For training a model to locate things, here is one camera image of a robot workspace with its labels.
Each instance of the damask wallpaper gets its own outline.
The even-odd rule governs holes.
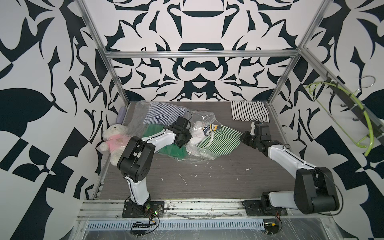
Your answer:
[[[86,0],[108,51],[296,49],[317,0]],[[268,100],[289,57],[114,59],[131,101]]]
[[[66,239],[123,102],[73,0],[0,3],[1,239]]]
[[[316,30],[309,50],[355,91],[356,96],[380,119],[383,116],[384,2],[380,0],[335,0]],[[326,111],[304,89],[323,81],[301,58],[274,102],[291,150],[306,161],[331,169],[344,197],[344,208],[334,216],[346,238],[373,240],[384,237],[384,147],[375,139],[370,154],[357,147]],[[318,86],[314,95],[355,140],[368,133],[330,88]]]
[[[289,57],[114,59],[128,99],[268,100]]]

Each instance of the metal hook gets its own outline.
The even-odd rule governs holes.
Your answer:
[[[366,78],[366,77],[372,77],[372,78],[373,78],[373,83],[372,83],[370,86],[368,86],[368,87],[361,87],[361,88],[358,88],[356,91],[353,92],[353,94],[355,94],[358,90],[361,91],[363,88],[369,88],[369,87],[372,87],[373,84],[375,84],[375,82],[376,82],[376,78],[375,78],[374,76],[372,76],[372,75],[366,75],[366,76],[361,77],[361,78],[359,78],[359,79],[363,79],[363,78]]]

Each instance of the folded cloth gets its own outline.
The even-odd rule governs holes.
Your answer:
[[[184,116],[186,108],[170,103],[152,102],[149,105],[144,124],[170,125],[177,120],[178,116]]]
[[[164,126],[162,125],[149,124],[143,134],[143,137],[149,137],[149,136],[152,136],[153,134],[161,132],[163,128]],[[185,149],[185,146],[182,146],[181,148],[179,148],[175,144],[167,145],[161,148],[160,150],[158,150],[157,152],[166,154],[168,156],[175,157],[175,158],[185,158],[186,156],[188,156],[188,152]]]
[[[232,101],[232,119],[269,122],[268,110],[263,102]]]
[[[218,155],[230,154],[240,144],[241,132],[221,125],[219,130],[211,131],[196,146],[207,149]]]

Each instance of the wire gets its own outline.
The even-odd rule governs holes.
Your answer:
[[[285,147],[286,150],[288,150],[288,149],[291,148],[291,145],[289,145],[288,143],[286,143],[286,144],[283,145],[283,149],[284,149],[284,147]]]
[[[248,208],[248,209],[250,209],[250,210],[253,210],[254,208],[253,207],[248,207],[245,203],[241,203],[244,207],[246,207],[246,208]]]
[[[276,232],[276,233],[278,233],[278,232],[280,232],[282,229],[283,229],[283,222],[281,221],[281,219],[280,219],[280,216],[279,216],[279,212],[278,211],[276,211],[276,218],[279,220],[279,222],[281,223],[281,226],[280,226],[280,228],[279,228],[279,230]]]
[[[192,118],[192,116],[193,116],[193,114],[190,112],[190,111],[188,111],[188,110],[183,110],[183,111],[181,111],[180,113],[179,113],[179,116],[180,116],[180,114],[182,113],[182,112],[189,112],[190,114],[191,114],[191,117],[188,119],[188,121]]]
[[[174,214],[174,213],[171,213],[171,212],[169,212],[168,214],[176,215],[176,216],[178,216],[178,217],[187,218],[187,219],[189,219],[189,220],[194,220],[194,219],[214,219],[214,218],[217,218],[217,217],[221,217],[222,215],[227,215],[227,216],[239,216],[240,213],[236,213],[236,214],[226,214],[226,213],[223,213],[223,214],[213,215],[212,217],[204,217],[204,218],[187,217],[187,216],[182,216],[182,215]]]
[[[159,216],[156,213],[152,213],[152,214],[155,215],[157,217],[157,219],[159,220],[157,226],[154,229],[154,230],[156,230],[159,227],[159,225],[160,225],[160,218],[159,218]],[[154,230],[152,230],[150,232],[147,232],[147,233],[144,233],[143,235],[149,234],[149,233],[153,232]]]
[[[155,215],[155,216],[157,217],[157,219],[159,220],[158,223],[157,223],[157,226],[155,227],[154,230],[156,230],[156,229],[159,227],[159,225],[160,225],[160,218],[157,216],[156,213],[154,213],[154,212],[152,211],[152,209],[150,209],[150,210],[151,210],[151,211],[150,211],[150,212],[148,211],[147,214],[146,214],[146,215],[148,215],[148,213],[151,213],[151,215],[149,216],[149,222],[148,222],[148,223],[142,223],[142,222],[135,222],[135,223],[133,223],[132,226],[131,226],[131,232],[132,232],[132,228],[133,228],[133,226],[154,226],[154,225],[156,225],[156,222],[155,222],[155,221],[154,221],[154,223],[151,223],[152,215]],[[146,235],[146,234],[149,234],[149,233],[153,232],[154,230],[152,230],[152,231],[150,231],[150,232],[147,232],[147,233],[144,233],[144,234],[142,234],[142,236],[143,236],[143,235]]]
[[[336,185],[336,183],[327,175],[325,174],[322,170],[320,170],[319,168],[317,168],[320,172],[322,172],[329,180],[331,180],[331,182],[335,185],[335,187],[337,188],[337,190],[339,191],[340,193],[340,196],[341,196],[341,207],[340,207],[340,210],[336,213],[336,214],[322,214],[322,213],[319,213],[321,215],[325,215],[325,216],[336,216],[338,214],[341,213],[341,211],[343,210],[343,207],[344,207],[344,198],[343,198],[343,195],[341,194],[341,191],[339,189],[339,187]]]

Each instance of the metal grate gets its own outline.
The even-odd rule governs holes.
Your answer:
[[[89,221],[88,231],[130,230],[137,220]],[[161,220],[158,230],[223,230],[252,229],[264,230],[262,219],[193,219]]]

